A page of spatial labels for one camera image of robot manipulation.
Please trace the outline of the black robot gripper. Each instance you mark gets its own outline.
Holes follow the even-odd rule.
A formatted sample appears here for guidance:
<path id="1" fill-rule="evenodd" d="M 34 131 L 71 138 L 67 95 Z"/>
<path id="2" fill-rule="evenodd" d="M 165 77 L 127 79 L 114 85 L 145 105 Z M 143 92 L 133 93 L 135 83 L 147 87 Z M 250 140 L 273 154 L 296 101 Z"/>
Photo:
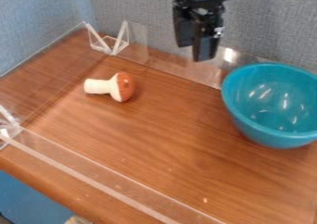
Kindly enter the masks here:
<path id="1" fill-rule="evenodd" d="M 174 0 L 173 2 L 175 42 L 179 47 L 193 44 L 195 62 L 210 60 L 217 55 L 218 38 L 224 35 L 225 27 L 225 1 L 228 0 Z"/>

